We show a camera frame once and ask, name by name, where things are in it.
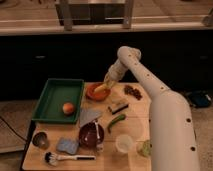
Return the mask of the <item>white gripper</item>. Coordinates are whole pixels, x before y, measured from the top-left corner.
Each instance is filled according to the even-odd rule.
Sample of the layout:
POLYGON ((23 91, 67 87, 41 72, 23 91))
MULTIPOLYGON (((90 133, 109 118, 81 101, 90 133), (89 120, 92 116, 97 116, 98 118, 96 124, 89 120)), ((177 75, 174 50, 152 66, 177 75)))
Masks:
POLYGON ((112 89, 116 82, 120 81, 124 77, 127 70, 128 68, 120 60, 116 60, 116 62, 108 69, 103 82, 106 85, 109 85, 109 89, 112 89))

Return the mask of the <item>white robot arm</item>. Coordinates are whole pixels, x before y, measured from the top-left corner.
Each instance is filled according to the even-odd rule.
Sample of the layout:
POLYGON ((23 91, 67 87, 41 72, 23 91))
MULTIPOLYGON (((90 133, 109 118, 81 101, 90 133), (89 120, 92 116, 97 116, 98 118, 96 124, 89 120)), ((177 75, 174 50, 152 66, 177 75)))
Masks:
POLYGON ((157 78, 140 63, 140 59, 139 49, 121 46, 104 83, 112 87, 130 70, 149 95, 152 171, 200 171, 192 114, 187 100, 157 78))

